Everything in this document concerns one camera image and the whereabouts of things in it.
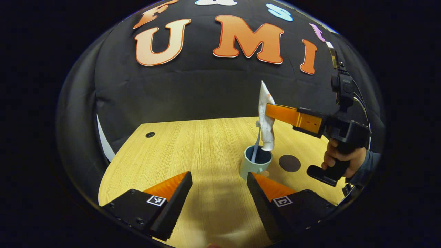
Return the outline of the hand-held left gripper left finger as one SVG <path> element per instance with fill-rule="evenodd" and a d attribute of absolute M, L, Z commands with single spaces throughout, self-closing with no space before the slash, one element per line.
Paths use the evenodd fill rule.
<path fill-rule="evenodd" d="M 103 208 L 135 232 L 167 241 L 192 184 L 192 173 L 185 171 L 146 190 L 129 189 Z"/>

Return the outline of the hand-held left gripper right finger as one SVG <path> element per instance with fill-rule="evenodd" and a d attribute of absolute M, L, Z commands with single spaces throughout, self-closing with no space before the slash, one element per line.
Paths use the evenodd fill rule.
<path fill-rule="evenodd" d="M 248 173 L 247 186 L 274 243 L 311 229 L 337 208 L 312 190 L 297 192 L 254 172 Z"/>

